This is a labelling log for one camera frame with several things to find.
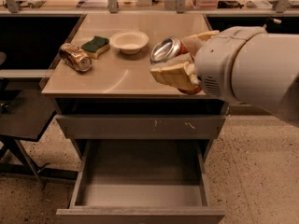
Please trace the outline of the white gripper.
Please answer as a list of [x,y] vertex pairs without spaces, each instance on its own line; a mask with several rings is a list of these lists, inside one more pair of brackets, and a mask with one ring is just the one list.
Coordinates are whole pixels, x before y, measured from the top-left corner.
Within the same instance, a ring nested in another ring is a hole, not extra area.
[[232,71],[240,50],[256,35],[265,34],[263,27],[235,26],[212,30],[181,39],[188,52],[196,52],[189,62],[150,69],[154,79],[180,91],[200,91],[224,102],[237,104],[232,84]]

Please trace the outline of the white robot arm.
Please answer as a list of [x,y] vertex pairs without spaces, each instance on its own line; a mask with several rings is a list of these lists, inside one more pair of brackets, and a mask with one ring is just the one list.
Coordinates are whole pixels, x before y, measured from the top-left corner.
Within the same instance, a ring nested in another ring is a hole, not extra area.
[[299,126],[299,37],[235,26],[184,38],[170,36],[150,54],[156,82],[245,103]]

